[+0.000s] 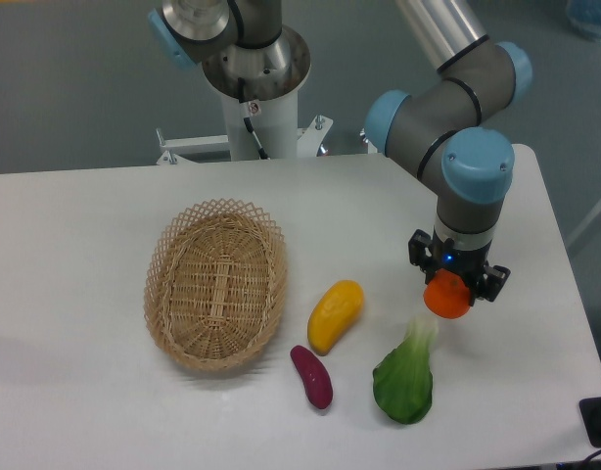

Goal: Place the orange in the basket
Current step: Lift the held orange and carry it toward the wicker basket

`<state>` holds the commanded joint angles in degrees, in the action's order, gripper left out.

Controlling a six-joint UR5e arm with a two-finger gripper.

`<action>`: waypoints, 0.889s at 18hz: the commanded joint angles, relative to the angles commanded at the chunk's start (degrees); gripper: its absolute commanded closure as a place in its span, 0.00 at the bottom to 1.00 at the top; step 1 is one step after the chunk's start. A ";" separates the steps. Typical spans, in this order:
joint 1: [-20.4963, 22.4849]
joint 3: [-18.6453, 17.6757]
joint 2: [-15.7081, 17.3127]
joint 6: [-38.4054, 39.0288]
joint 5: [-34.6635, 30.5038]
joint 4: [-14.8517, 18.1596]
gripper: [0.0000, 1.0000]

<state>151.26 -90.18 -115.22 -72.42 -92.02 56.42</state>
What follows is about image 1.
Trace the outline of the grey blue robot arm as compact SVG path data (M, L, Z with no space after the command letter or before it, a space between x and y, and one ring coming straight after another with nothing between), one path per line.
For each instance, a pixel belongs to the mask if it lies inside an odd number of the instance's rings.
M515 153L484 122L522 97L532 82L527 54L494 43L464 1L402 1L399 9L439 75L413 97L380 96L365 135L438 198L432 233L416 231L409 260L427 285L443 272L465 287L466 300L494 301L510 272L487 260L513 179ZM178 66L201 66L224 105L234 160L300 154L294 101L310 70L302 37L283 22L278 1L164 1L148 16L165 53Z

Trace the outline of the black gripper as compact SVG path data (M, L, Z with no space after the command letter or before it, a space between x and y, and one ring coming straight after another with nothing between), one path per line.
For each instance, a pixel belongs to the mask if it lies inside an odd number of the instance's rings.
M409 262L424 273L426 284L444 269L473 290L471 305L477 300L493 303L510 277L510 269L487 263L490 245L490 231L442 240L436 232L429 235L416 229L408 241Z

